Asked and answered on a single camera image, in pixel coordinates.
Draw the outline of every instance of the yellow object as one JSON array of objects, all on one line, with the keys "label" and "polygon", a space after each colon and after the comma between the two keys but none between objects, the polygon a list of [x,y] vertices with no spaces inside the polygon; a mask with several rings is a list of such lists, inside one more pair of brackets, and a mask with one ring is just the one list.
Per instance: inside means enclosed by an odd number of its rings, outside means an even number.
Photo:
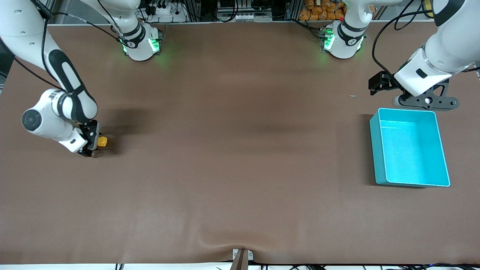
[{"label": "yellow object", "polygon": [[[430,0],[425,0],[425,9],[426,10],[432,10],[432,3]],[[433,13],[427,13],[428,16],[433,17]]]},{"label": "yellow object", "polygon": [[105,146],[107,146],[107,141],[108,141],[107,137],[103,137],[103,136],[98,137],[98,141],[96,143],[96,146],[97,147],[105,147]]},{"label": "yellow object", "polygon": [[302,10],[300,11],[299,20],[300,21],[307,21],[310,18],[310,11],[309,10]]},{"label": "yellow object", "polygon": [[320,15],[322,14],[322,12],[323,10],[319,6],[315,6],[314,8],[312,8],[312,15]]},{"label": "yellow object", "polygon": [[305,0],[305,8],[308,10],[312,10],[314,8],[315,2],[313,0]]}]

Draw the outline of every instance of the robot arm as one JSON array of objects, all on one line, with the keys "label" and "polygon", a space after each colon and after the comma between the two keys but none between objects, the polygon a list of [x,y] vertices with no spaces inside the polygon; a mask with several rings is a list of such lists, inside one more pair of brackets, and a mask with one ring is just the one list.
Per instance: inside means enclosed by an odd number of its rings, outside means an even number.
[{"label": "robot arm", "polygon": [[340,59],[352,57],[360,49],[363,33],[372,21],[369,5],[395,5],[402,0],[343,0],[347,6],[347,14],[343,21],[335,21],[327,28],[333,34],[323,41],[324,51]]},{"label": "robot arm", "polygon": [[[478,0],[435,0],[433,17],[438,30],[394,75],[380,72],[369,81],[371,95],[380,90],[401,88],[396,107],[451,110],[459,106],[456,98],[446,97],[448,79],[480,60]],[[439,96],[433,93],[442,87]]]},{"label": "robot arm", "polygon": [[22,124],[28,132],[58,141],[71,152],[91,155],[98,139],[99,125],[93,120],[97,104],[44,25],[30,0],[0,0],[4,44],[16,56],[48,71],[63,89],[45,91],[38,103],[25,111]]},{"label": "robot arm", "polygon": [[100,13],[116,29],[125,53],[135,61],[144,61],[160,51],[157,28],[139,23],[135,11],[140,0],[81,0]]}]

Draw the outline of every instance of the black cable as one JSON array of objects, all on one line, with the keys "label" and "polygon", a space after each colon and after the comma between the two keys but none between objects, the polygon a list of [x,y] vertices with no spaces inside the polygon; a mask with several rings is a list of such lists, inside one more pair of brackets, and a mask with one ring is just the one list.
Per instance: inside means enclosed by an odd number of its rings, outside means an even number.
[{"label": "black cable", "polygon": [[[403,13],[404,13],[404,12],[407,10],[407,8],[413,3],[413,1],[415,1],[415,0],[410,0],[410,2],[408,2],[408,4],[405,6],[405,8],[403,8],[402,12],[400,12],[399,16],[400,16],[400,15],[403,15]],[[418,7],[417,12],[420,11],[420,9],[423,7],[423,2],[424,2],[424,0],[421,0],[421,1],[420,1],[420,6]],[[413,17],[410,19],[410,21],[409,21],[408,23],[404,24],[404,25],[403,25],[402,27],[400,27],[400,28],[397,27],[398,20],[399,20],[399,19],[397,19],[397,20],[395,21],[394,26],[393,26],[394,29],[395,29],[396,31],[398,31],[398,30],[402,30],[403,28],[407,27],[411,22],[413,22],[413,19],[415,19],[415,16],[417,16],[417,15],[416,15],[416,14],[413,15]]]},{"label": "black cable", "polygon": [[235,0],[235,5],[233,6],[233,9],[232,9],[232,15],[230,16],[230,18],[226,21],[224,21],[224,23],[228,23],[230,22],[231,20],[235,19],[235,17],[237,16],[237,14],[239,13],[239,0]]},{"label": "black cable", "polygon": [[192,16],[193,18],[195,18],[195,21],[196,21],[196,22],[198,22],[198,19],[202,19],[201,16],[199,17],[199,16],[191,13],[190,10],[189,10],[188,7],[187,7],[187,4],[185,4],[185,7],[183,7],[182,3],[180,3],[180,5],[181,5],[181,8],[182,8],[183,10],[186,10],[187,13],[188,13],[190,16]]},{"label": "black cable", "polygon": [[[101,31],[104,32],[105,34],[111,36],[113,39],[115,39],[116,41],[118,41],[118,38],[115,37],[114,35],[110,34],[109,32],[105,31],[104,29],[100,28],[99,26],[97,26],[97,25],[95,25],[95,24],[93,24],[93,23],[91,23],[91,22],[89,22],[89,21],[87,21],[87,20],[84,20],[84,19],[82,19],[82,18],[80,18],[80,17],[74,16],[74,15],[69,14],[69,13],[64,13],[64,12],[55,12],[55,13],[52,14],[52,16],[56,16],[56,15],[66,15],[66,16],[69,16],[69,17],[73,17],[73,18],[79,19],[79,20],[81,20],[81,21],[83,21],[83,22],[85,22],[85,23],[87,23],[87,24],[89,24],[89,25],[91,25],[91,26],[93,26],[93,27],[101,30]],[[45,70],[47,71],[47,73],[48,73],[52,78],[54,78],[54,77],[52,76],[52,74],[50,73],[50,71],[48,70],[48,68],[47,68],[47,65],[46,65],[46,62],[45,62],[45,53],[44,53],[44,52],[45,52],[45,39],[47,38],[47,26],[48,26],[48,22],[49,22],[49,20],[46,19],[46,20],[45,20],[45,25],[44,25],[44,32],[43,32],[43,36],[42,36],[42,49],[41,49],[41,50],[42,50],[42,63],[43,63],[43,65],[44,65]],[[7,51],[10,51],[10,50],[7,48],[7,46],[4,45],[2,42],[0,42],[0,44],[1,44]],[[38,75],[37,73],[33,72],[31,69],[29,69],[27,66],[25,66],[22,62],[20,62],[20,61],[17,59],[16,56],[15,56],[14,60],[15,60],[15,62],[17,62],[21,67],[23,67],[25,70],[27,70],[31,75],[33,75],[33,76],[35,76],[36,78],[40,79],[40,80],[43,81],[44,83],[46,83],[46,84],[48,84],[48,85],[50,85],[50,86],[52,86],[52,87],[54,87],[54,88],[62,89],[60,86],[57,86],[57,85],[55,85],[55,84],[47,81],[46,79],[44,79],[43,77],[41,77],[41,76]]]},{"label": "black cable", "polygon": [[462,72],[470,72],[470,71],[477,71],[477,70],[480,70],[480,67],[466,69],[466,70],[463,70]]},{"label": "black cable", "polygon": [[143,21],[146,22],[144,12],[141,9],[138,9],[138,11],[140,11],[140,15],[142,16]]},{"label": "black cable", "polygon": [[54,15],[54,16],[55,16],[55,15],[65,15],[65,16],[69,16],[69,17],[75,18],[75,19],[77,19],[77,20],[80,20],[80,21],[82,21],[82,22],[84,22],[84,23],[86,23],[86,24],[89,24],[89,25],[95,27],[96,29],[104,32],[105,34],[111,36],[114,40],[119,41],[119,40],[118,40],[118,37],[112,35],[111,33],[107,32],[106,30],[104,30],[103,28],[99,27],[98,25],[95,25],[95,24],[93,24],[93,23],[91,23],[91,22],[89,22],[89,21],[87,21],[87,20],[84,20],[84,19],[82,19],[82,18],[80,18],[80,17],[77,17],[77,16],[75,16],[75,15],[72,15],[72,14],[69,14],[69,13],[64,13],[64,12],[55,12],[55,13],[53,13],[53,15]]},{"label": "black cable", "polygon": [[310,30],[310,34],[312,34],[314,37],[316,37],[316,38],[318,38],[318,39],[324,39],[324,38],[322,38],[321,36],[319,36],[319,35],[317,35],[317,34],[314,33],[314,31],[312,30],[312,27],[310,27],[310,26],[308,25],[308,22],[307,22],[307,21],[305,21],[305,24],[306,24],[306,26],[308,27],[308,30]]},{"label": "black cable", "polygon": [[[422,1],[422,2],[423,2],[423,3],[422,3],[422,6],[421,6],[421,10],[424,11],[424,10],[427,9],[427,8],[425,7],[425,0]],[[425,17],[427,17],[427,18],[429,18],[429,19],[433,19],[433,16],[428,15],[428,13],[425,13]]]},{"label": "black cable", "polygon": [[54,78],[55,77],[52,75],[52,73],[50,73],[50,71],[48,70],[47,68],[47,63],[45,62],[45,39],[47,37],[47,26],[48,26],[48,21],[49,19],[45,19],[45,23],[43,25],[43,36],[42,36],[42,63],[43,63],[43,66],[45,68],[45,70],[47,71],[47,73],[50,75],[50,77]]},{"label": "black cable", "polygon": [[49,84],[50,86],[54,87],[54,88],[58,88],[58,89],[61,89],[60,86],[56,86],[54,85],[53,83],[47,81],[46,79],[40,77],[38,74],[36,74],[35,72],[33,72],[31,69],[27,68],[22,62],[20,62],[16,57],[14,58],[15,62],[17,62],[21,67],[23,67],[24,69],[26,69],[28,72],[30,72],[33,76],[37,77],[38,79],[42,80],[44,83],[47,83]]},{"label": "black cable", "polygon": [[300,26],[303,27],[303,28],[320,31],[320,28],[318,28],[318,27],[312,27],[312,26],[308,26],[308,25],[304,25],[304,24],[302,24],[299,20],[287,19],[286,21],[296,22],[298,25],[300,25]]},{"label": "black cable", "polygon": [[373,41],[373,46],[372,46],[372,58],[373,58],[373,61],[379,66],[381,67],[389,76],[390,78],[399,86],[400,89],[402,89],[402,86],[396,81],[396,79],[393,77],[392,73],[384,66],[382,65],[378,60],[377,58],[375,57],[375,48],[376,48],[376,45],[377,45],[377,41],[378,41],[378,37],[380,37],[380,35],[382,34],[382,32],[390,25],[392,24],[395,20],[399,19],[399,18],[402,18],[402,17],[406,17],[406,16],[411,16],[411,15],[415,15],[415,14],[426,14],[428,12],[432,12],[431,10],[426,10],[426,11],[417,11],[417,12],[409,12],[409,13],[405,13],[405,14],[402,14],[402,15],[399,15],[395,18],[393,18],[391,21],[389,21],[388,23],[386,23],[382,29],[380,29],[380,31],[378,32],[377,36],[375,37],[375,40]]},{"label": "black cable", "polygon": [[112,15],[110,15],[110,13],[108,12],[108,10],[102,5],[102,3],[100,2],[100,0],[96,0],[98,2],[98,4],[100,4],[100,6],[102,7],[102,9],[108,14],[108,16],[110,17],[110,19],[112,19],[112,22],[113,24],[115,25],[116,29],[117,29],[117,34],[119,34],[120,38],[122,40],[125,39],[125,37],[123,36],[123,33],[121,32],[120,30],[120,26],[117,24],[117,22],[113,19]]}]

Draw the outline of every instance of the brown tablecloth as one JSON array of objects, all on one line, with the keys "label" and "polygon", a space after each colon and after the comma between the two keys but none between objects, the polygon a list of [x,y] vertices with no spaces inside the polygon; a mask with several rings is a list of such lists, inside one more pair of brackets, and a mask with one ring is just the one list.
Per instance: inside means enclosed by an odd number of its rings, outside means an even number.
[{"label": "brown tablecloth", "polygon": [[[461,105],[437,113],[451,186],[376,185],[368,121],[399,94],[368,91],[382,25],[349,60],[295,24],[175,25],[145,62],[92,27],[50,27],[109,145],[84,158],[25,131],[48,86],[13,65],[1,263],[223,261],[237,247],[263,263],[478,263],[479,79],[455,76]],[[378,59],[395,71],[435,29],[387,30]]]}]

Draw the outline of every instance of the teal plastic bin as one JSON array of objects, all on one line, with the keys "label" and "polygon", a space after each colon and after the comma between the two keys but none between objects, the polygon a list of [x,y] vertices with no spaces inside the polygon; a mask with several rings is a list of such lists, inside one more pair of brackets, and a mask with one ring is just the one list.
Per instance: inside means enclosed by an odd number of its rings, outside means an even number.
[{"label": "teal plastic bin", "polygon": [[370,132],[377,184],[450,185],[435,112],[380,108]]}]

